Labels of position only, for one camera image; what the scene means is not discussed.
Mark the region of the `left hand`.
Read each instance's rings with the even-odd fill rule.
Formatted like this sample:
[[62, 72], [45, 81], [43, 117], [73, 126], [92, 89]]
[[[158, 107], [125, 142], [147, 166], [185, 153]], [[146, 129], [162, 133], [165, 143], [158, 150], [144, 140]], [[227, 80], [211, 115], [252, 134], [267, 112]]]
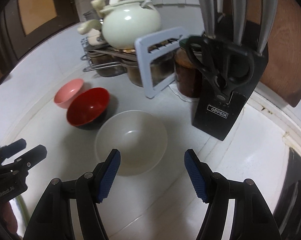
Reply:
[[13, 213], [10, 202], [6, 202], [5, 204], [3, 204], [2, 217], [3, 217], [3, 220], [5, 221], [7, 230], [11, 234], [14, 234], [14, 235], [17, 234], [18, 223], [17, 223], [16, 217]]

